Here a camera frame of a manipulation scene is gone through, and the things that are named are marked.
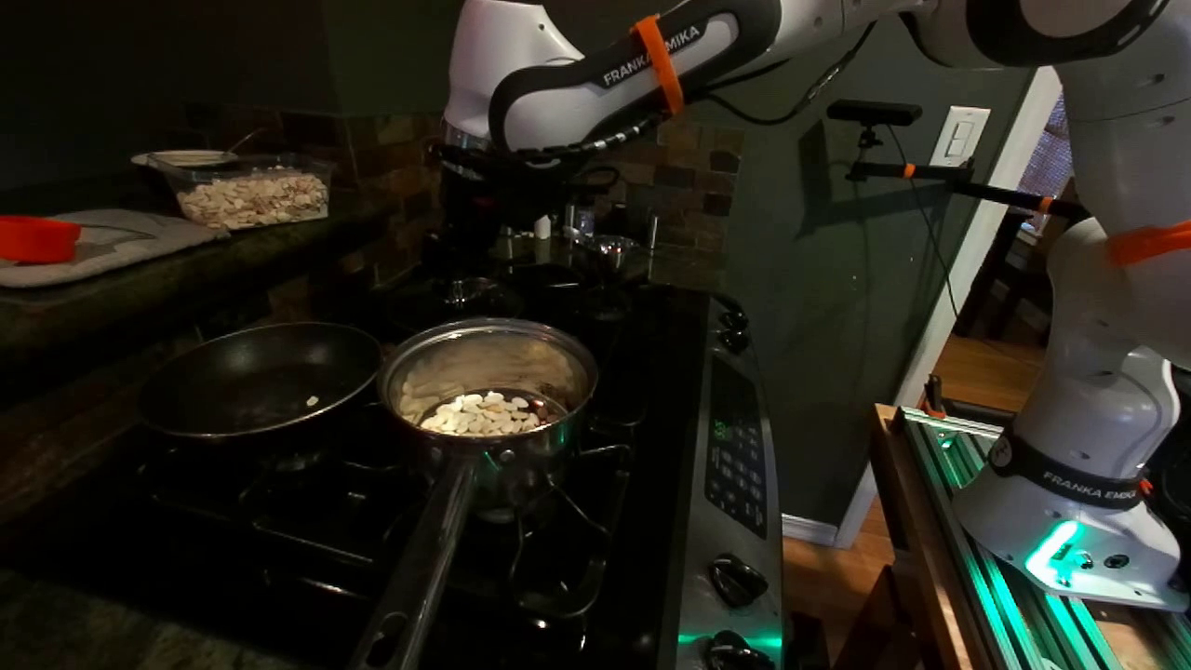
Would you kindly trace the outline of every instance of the stove control panel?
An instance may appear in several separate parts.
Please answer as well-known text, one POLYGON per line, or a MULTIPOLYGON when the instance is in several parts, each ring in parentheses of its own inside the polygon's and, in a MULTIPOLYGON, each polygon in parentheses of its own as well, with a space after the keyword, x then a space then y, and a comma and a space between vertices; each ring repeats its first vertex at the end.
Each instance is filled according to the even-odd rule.
POLYGON ((766 536, 766 453, 756 411, 713 417, 704 494, 756 536, 766 536))
POLYGON ((781 670, 778 458, 760 386, 744 371, 744 314, 718 300, 680 531, 673 664, 680 670, 781 670))

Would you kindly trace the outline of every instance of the pot handle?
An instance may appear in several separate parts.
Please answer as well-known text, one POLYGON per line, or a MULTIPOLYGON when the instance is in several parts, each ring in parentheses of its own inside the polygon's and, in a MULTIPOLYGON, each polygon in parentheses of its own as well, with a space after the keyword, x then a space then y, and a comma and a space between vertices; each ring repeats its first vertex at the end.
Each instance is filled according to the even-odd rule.
POLYGON ((406 543, 399 568, 389 577, 380 605, 354 648, 354 670, 417 670, 426 638, 435 623, 462 526, 476 494, 476 463, 483 452, 456 452, 442 480, 406 543))

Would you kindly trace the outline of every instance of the stainless steel pot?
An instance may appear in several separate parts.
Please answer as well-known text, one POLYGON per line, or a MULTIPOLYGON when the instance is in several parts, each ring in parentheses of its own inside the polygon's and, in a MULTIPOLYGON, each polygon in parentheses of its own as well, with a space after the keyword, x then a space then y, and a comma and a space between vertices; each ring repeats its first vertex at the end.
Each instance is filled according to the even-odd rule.
POLYGON ((557 329, 535 319, 450 319, 406 340, 380 371, 389 411, 442 463, 410 546, 373 610, 354 665, 417 665, 435 619, 458 531, 476 494, 522 502, 540 465, 572 444, 572 419, 596 395, 596 359, 557 329), (540 397, 540 429, 514 434, 427 433, 426 417, 476 390, 540 397))

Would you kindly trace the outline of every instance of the black cable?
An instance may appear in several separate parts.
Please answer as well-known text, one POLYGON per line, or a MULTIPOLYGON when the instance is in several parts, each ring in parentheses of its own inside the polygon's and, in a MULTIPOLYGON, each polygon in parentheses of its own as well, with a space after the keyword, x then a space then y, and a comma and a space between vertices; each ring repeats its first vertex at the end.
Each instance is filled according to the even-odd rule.
MULTIPOLYGON (((792 107, 787 107, 781 114, 752 114, 752 113, 739 107, 732 99, 727 99, 727 98, 718 98, 718 92, 706 92, 706 99, 714 99, 718 107, 727 107, 730 114, 739 114, 739 118, 744 118, 744 122, 752 122, 752 128, 781 128, 781 122, 789 122, 792 114, 799 114, 799 113, 855 58, 855 52, 869 43, 870 29, 876 29, 876 24, 869 24, 864 33, 855 36, 855 43, 852 43, 845 56, 839 56, 839 58, 812 82, 812 88, 808 88, 792 107)), ((727 88, 727 86, 739 86, 739 82, 752 82, 752 79, 760 79, 760 73, 770 73, 775 67, 752 71, 752 73, 742 73, 742 79, 714 82, 714 88, 727 88)))
MULTIPOLYGON (((891 138, 892 138, 892 144, 897 144, 897 160, 909 164, 909 153, 906 153, 906 144, 900 144, 900 138, 897 138, 892 128, 891 128, 891 138)), ((952 309, 952 319, 961 319, 961 300, 958 300, 952 270, 948 270, 948 263, 947 263, 947 256, 942 256, 942 222, 937 222, 937 215, 930 215, 930 208, 922 205, 922 191, 920 191, 911 179, 909 179, 909 194, 915 198, 915 208, 920 208, 920 215, 922 215, 922 222, 927 222, 927 238, 930 238, 930 248, 935 248, 935 263, 942 267, 942 289, 947 289, 947 300, 948 300, 948 309, 952 309)))

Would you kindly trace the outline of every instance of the bowl of popcorn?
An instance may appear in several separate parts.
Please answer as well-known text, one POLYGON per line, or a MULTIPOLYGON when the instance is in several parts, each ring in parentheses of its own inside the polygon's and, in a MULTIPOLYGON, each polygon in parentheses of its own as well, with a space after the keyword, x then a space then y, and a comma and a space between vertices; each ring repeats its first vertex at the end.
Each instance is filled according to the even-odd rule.
POLYGON ((246 230, 323 218, 333 164, 314 156, 239 156, 227 167, 167 172, 187 218, 246 230))

